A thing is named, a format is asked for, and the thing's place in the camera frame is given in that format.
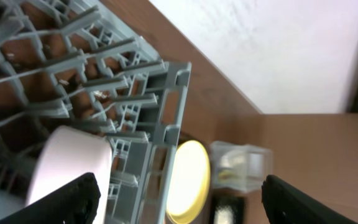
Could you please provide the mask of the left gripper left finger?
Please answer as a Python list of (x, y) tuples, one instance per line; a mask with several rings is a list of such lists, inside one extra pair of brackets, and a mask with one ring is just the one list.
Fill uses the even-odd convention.
[(22, 210), (0, 219), (0, 224), (92, 224), (100, 198), (95, 175), (86, 172)]

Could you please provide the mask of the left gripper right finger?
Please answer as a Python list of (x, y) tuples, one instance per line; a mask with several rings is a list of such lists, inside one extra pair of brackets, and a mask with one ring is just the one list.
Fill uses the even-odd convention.
[(262, 203), (270, 223), (354, 223), (276, 175), (262, 184)]

